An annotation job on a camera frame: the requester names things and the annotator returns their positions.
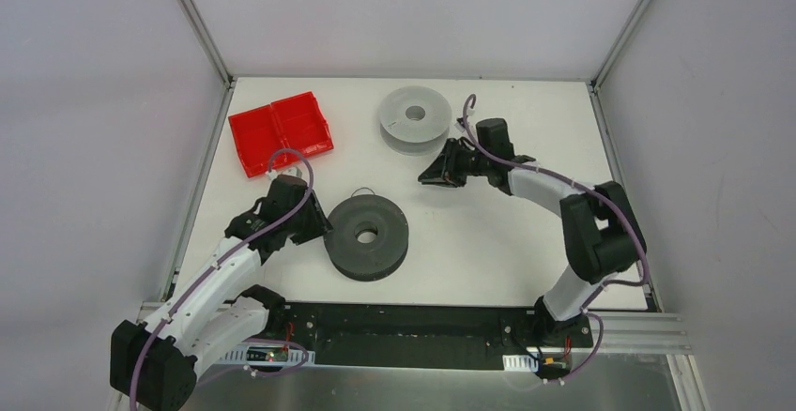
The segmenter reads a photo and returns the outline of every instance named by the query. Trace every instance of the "white tabletop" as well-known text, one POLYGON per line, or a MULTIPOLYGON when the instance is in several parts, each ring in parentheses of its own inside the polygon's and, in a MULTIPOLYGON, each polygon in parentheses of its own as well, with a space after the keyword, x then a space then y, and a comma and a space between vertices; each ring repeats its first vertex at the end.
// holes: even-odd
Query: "white tabletop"
MULTIPOLYGON (((567 265, 560 219, 532 202, 509 197, 485 178, 447 190, 421 186, 417 176, 436 154, 404 156, 382 141, 375 110, 393 90, 431 87, 459 115, 465 98, 478 95, 471 122, 504 117, 517 154, 592 183, 611 179, 587 88, 581 83, 240 78, 229 114, 312 91, 329 122, 334 150, 310 161, 315 193, 327 215, 359 187, 369 187, 402 208, 409 250, 392 275, 356 282, 331 264, 318 238, 289 241, 261 269, 261 283, 288 300, 530 306, 553 286, 567 265)), ((459 134, 452 129, 452 136, 459 134)), ((229 221, 268 193, 267 176, 249 179, 237 158, 228 122, 213 159, 177 287, 212 253, 229 221)), ((634 268, 621 275, 638 280, 634 268)), ((593 305, 645 309, 639 288, 615 286, 593 305)))

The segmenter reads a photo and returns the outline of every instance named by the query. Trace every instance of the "red box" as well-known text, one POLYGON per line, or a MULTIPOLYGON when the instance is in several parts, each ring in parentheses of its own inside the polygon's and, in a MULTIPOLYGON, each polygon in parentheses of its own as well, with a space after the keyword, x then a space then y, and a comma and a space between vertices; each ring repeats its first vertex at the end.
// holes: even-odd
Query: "red box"
MULTIPOLYGON (((334 148, 329 125, 312 92, 231 115, 229 127, 237 156, 249 178, 264 174, 271 155, 280 148, 293 148, 308 158, 334 148)), ((293 155, 283 154, 274 160, 273 168, 297 160, 293 155)))

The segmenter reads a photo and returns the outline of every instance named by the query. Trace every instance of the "spool of filament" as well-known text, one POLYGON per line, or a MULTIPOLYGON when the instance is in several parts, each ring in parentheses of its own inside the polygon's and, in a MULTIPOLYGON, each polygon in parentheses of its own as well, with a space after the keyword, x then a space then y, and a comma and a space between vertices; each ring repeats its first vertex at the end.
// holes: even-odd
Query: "spool of filament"
POLYGON ((417 85, 390 93, 378 107, 384 142, 410 156, 436 154, 448 138, 452 116, 445 97, 417 85))

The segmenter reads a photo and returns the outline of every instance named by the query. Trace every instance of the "purple cable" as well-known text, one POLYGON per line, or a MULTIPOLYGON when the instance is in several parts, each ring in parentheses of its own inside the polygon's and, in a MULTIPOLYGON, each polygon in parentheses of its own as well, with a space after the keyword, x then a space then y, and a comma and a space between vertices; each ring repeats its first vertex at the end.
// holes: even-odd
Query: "purple cable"
MULTIPOLYGON (((644 252, 644 247, 641 246, 641 241, 638 239, 638 235, 635 233, 633 225, 630 224, 630 221, 627 220, 627 217, 625 217, 624 213, 621 212, 621 209, 619 209, 619 207, 616 206, 614 202, 608 200, 608 198, 602 195, 600 192, 596 190, 591 190, 585 185, 580 184, 575 180, 568 178, 567 176, 559 174, 558 172, 554 172, 549 169, 544 169, 542 167, 531 167, 525 164, 520 164, 518 162, 502 160, 501 158, 498 158, 492 153, 486 151, 486 149, 483 146, 481 146, 481 144, 478 143, 478 139, 472 133, 472 129, 470 129, 470 125, 467 122, 467 108, 472 109, 475 106, 475 100, 476 100, 475 94, 470 94, 470 96, 467 97, 467 100, 465 100, 465 106, 462 109, 462 121, 464 123, 465 131, 467 132, 467 137, 469 137, 473 145, 475 145, 475 147, 478 148, 478 150, 481 151, 487 158, 499 164, 507 165, 509 167, 530 170, 531 172, 552 176, 558 181, 569 184, 573 188, 581 190, 587 193, 588 195, 591 195, 592 197, 599 200, 600 203, 602 203, 603 205, 608 206, 608 208, 611 211, 613 211, 614 214, 616 214, 617 218, 619 219, 622 225, 622 228, 624 228, 624 231, 627 232, 627 234, 630 236, 631 240, 633 241, 633 245, 635 246, 635 251, 638 254, 638 259, 641 261, 641 269, 642 269, 641 280, 638 282, 628 282, 625 280, 608 280, 607 282, 604 283, 604 286, 608 286, 609 284, 620 284, 623 286, 637 287, 650 282, 650 267, 647 263, 647 254, 644 252)), ((603 288, 594 291, 594 294, 592 294, 583 304, 583 308, 585 309, 600 294, 600 292, 602 292, 602 290, 603 288)), ((591 360, 594 358, 594 356, 597 354, 597 351, 600 349, 600 345, 603 343, 603 330, 605 328, 603 324, 603 319, 600 318, 599 315, 594 314, 592 312, 586 312, 586 316, 595 319, 600 327, 600 334, 597 335, 597 342, 594 343, 594 348, 591 350, 586 359, 584 359, 583 362, 581 362, 580 365, 574 368, 571 372, 561 377, 561 381, 572 378, 576 373, 583 370, 583 368, 585 368, 587 364, 589 364, 591 360)))
MULTIPOLYGON (((249 237, 246 237, 245 239, 241 240, 240 242, 238 242, 236 244, 235 247, 233 247, 232 249, 230 249, 229 251, 227 251, 226 253, 221 255, 219 257, 219 260, 217 261, 218 266, 221 266, 236 251, 238 251, 241 248, 243 248, 246 245, 248 245, 249 242, 252 242, 253 240, 257 239, 258 237, 260 237, 260 236, 264 235, 265 233, 273 230, 277 226, 285 223, 288 219, 290 219, 291 217, 296 215, 296 213, 299 212, 299 210, 304 206, 304 204, 307 203, 307 200, 309 200, 310 196, 313 194, 313 185, 314 185, 313 166, 310 165, 310 162, 306 158, 304 158, 304 155, 302 155, 298 151, 296 151, 296 150, 294 150, 292 148, 282 148, 280 150, 277 150, 276 153, 271 155, 270 160, 268 160, 268 171, 269 172, 271 171, 271 167, 273 166, 274 159, 278 155, 281 155, 282 153, 290 153, 290 154, 296 156, 298 158, 298 160, 300 160, 301 162, 304 163, 304 165, 307 166, 307 172, 308 172, 308 175, 309 175, 309 179, 307 181, 307 190, 304 192, 304 196, 302 196, 301 200, 298 201, 298 204, 296 205, 296 207, 294 207, 293 209, 287 211, 287 213, 285 213, 279 219, 275 220, 273 223, 267 225, 262 230, 260 230, 260 231, 258 231, 256 233, 254 233, 253 235, 251 235, 249 237)), ((199 278, 196 279, 195 282, 193 282, 193 284, 191 284, 191 286, 188 287, 188 289, 185 290, 185 293, 182 295, 182 297, 180 297, 179 300, 174 304, 172 309, 169 310, 169 317, 174 316, 174 314, 176 314, 177 311, 179 311, 179 308, 182 306, 183 303, 185 303, 185 300, 187 300, 188 297, 191 294, 193 294, 193 292, 214 271, 216 271, 215 267, 209 267, 204 273, 202 273, 202 275, 199 278)), ((135 367, 132 369, 132 379, 130 380, 130 411, 137 411, 136 399, 137 399, 137 395, 138 395, 138 380, 139 380, 139 377, 141 376, 141 368, 144 366, 144 359, 146 359, 146 353, 149 352, 149 348, 152 347, 152 344, 155 342, 155 339, 158 337, 158 335, 161 333, 161 331, 163 331, 163 329, 166 327, 167 324, 168 324, 168 321, 166 321, 165 319, 161 320, 161 322, 155 327, 155 330, 152 331, 152 334, 149 335, 149 338, 144 343, 144 347, 141 349, 141 353, 138 355, 138 358, 135 360, 135 367)))
MULTIPOLYGON (((272 339, 256 339, 256 338, 249 338, 249 339, 246 340, 246 342, 247 343, 267 343, 269 345, 287 345, 287 346, 296 348, 296 349, 301 351, 301 354, 302 354, 301 361, 298 364, 296 364, 295 366, 290 366, 288 368, 281 369, 280 371, 277 371, 277 372, 259 372, 257 370, 252 370, 252 372, 254 373, 254 376, 258 376, 260 378, 272 378, 274 376, 283 376, 283 375, 287 375, 289 373, 293 373, 296 370, 298 370, 301 366, 306 364, 307 361, 310 360, 310 352, 308 352, 307 349, 304 348, 302 345, 300 345, 298 343, 295 343, 295 342, 275 341, 275 340, 272 340, 272 339)), ((206 385, 207 383, 215 381, 215 380, 219 379, 220 377, 222 377, 222 376, 224 376, 224 375, 226 375, 226 374, 228 374, 230 372, 239 371, 239 370, 241 370, 241 368, 238 367, 238 366, 230 367, 228 369, 224 369, 224 370, 222 370, 222 371, 220 371, 218 373, 215 373, 213 376, 210 376, 209 378, 203 378, 202 381, 200 381, 199 383, 196 384, 196 386, 198 388, 200 388, 200 387, 206 385)))

